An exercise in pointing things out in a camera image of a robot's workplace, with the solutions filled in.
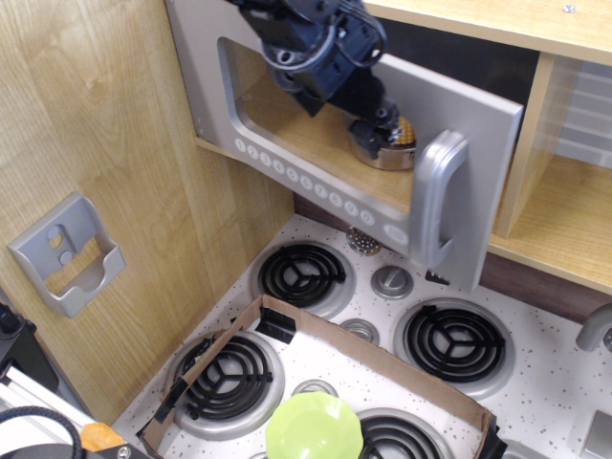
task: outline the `microwave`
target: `microwave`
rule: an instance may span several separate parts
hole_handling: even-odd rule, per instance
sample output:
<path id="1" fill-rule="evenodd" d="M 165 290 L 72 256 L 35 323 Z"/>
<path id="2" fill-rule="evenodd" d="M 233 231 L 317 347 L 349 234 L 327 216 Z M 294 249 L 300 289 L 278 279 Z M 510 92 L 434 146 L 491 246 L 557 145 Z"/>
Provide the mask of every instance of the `microwave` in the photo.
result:
<path id="1" fill-rule="evenodd" d="M 223 0 L 169 0 L 198 138 L 435 272 L 478 285 L 522 106 L 394 55 L 372 68 L 416 135 L 414 168 L 360 162 L 341 111 L 310 117 L 274 84 L 260 41 Z"/>

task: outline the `wooden cabinet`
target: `wooden cabinet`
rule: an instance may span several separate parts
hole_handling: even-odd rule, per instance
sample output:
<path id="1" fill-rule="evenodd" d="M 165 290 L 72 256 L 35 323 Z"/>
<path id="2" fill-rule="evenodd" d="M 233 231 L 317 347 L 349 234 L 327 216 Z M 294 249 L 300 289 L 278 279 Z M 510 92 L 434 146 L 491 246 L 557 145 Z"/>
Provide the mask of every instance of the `wooden cabinet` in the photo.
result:
<path id="1" fill-rule="evenodd" d="M 490 252 L 612 294 L 612 170 L 555 155 L 581 63 L 612 65 L 612 4 L 366 4 L 379 17 L 540 52 Z"/>
<path id="2" fill-rule="evenodd" d="M 0 284 L 111 423 L 293 215 L 293 196 L 195 146 L 162 0 L 2 2 L 0 43 Z M 6 246 L 73 191 L 127 267 L 68 319 Z"/>

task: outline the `black burner coil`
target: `black burner coil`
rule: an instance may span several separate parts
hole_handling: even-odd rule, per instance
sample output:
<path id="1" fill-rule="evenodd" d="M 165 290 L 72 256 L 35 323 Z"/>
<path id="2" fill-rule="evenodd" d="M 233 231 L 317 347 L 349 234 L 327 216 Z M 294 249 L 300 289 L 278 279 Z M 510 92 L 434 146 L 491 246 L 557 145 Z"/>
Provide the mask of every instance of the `black burner coil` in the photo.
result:
<path id="1" fill-rule="evenodd" d="M 265 294 L 298 308 L 323 300 L 335 284 L 346 279 L 338 258 L 322 247 L 297 244 L 273 253 L 259 271 Z"/>
<path id="2" fill-rule="evenodd" d="M 360 459 L 383 459 L 385 450 L 396 451 L 410 459 L 444 459 L 420 427 L 395 416 L 362 419 L 361 435 L 363 449 Z"/>
<path id="3" fill-rule="evenodd" d="M 404 343 L 427 373 L 449 383 L 471 383 L 500 367 L 506 341 L 472 311 L 427 305 L 406 326 Z"/>
<path id="4" fill-rule="evenodd" d="M 209 347 L 196 346 L 185 358 L 183 372 Z M 261 348 L 250 339 L 233 337 L 187 391 L 189 416 L 229 420 L 256 407 L 268 393 L 273 374 Z"/>

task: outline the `cardboard box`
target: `cardboard box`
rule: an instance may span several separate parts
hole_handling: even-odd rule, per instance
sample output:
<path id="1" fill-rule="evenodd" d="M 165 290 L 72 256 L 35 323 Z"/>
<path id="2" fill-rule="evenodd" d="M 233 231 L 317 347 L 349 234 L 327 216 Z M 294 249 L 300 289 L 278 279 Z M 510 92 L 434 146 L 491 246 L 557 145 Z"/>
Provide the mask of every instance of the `cardboard box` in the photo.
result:
<path id="1" fill-rule="evenodd" d="M 372 345 L 343 328 L 320 317 L 300 310 L 271 296 L 258 297 L 228 330 L 215 335 L 214 342 L 181 379 L 176 381 L 159 409 L 138 433 L 147 452 L 162 458 L 157 452 L 164 433 L 174 420 L 174 406 L 198 376 L 239 331 L 247 330 L 258 319 L 256 331 L 289 343 L 295 332 L 306 333 L 327 341 L 342 354 L 360 361 L 376 373 L 397 383 L 456 416 L 482 433 L 475 459 L 499 459 L 506 445 L 495 434 L 495 418 L 483 406 L 442 380 L 415 368 L 384 349 Z"/>

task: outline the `gray microwave door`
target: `gray microwave door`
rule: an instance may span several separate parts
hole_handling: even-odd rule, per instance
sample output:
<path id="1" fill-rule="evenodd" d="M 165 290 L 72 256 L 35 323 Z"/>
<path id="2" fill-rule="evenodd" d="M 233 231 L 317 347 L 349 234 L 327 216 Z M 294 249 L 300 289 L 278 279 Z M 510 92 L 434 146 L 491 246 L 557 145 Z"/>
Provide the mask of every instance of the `gray microwave door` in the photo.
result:
<path id="1" fill-rule="evenodd" d="M 374 73 L 400 112 L 410 114 L 417 134 L 410 212 L 401 212 L 304 160 L 275 132 L 252 122 L 241 90 L 255 74 L 247 71 L 238 82 L 235 73 L 249 63 L 231 55 L 236 46 L 258 52 L 259 43 L 235 6 L 221 0 L 166 5 L 199 137 L 406 255 L 415 266 L 468 291 L 477 286 L 520 105 L 385 55 Z"/>

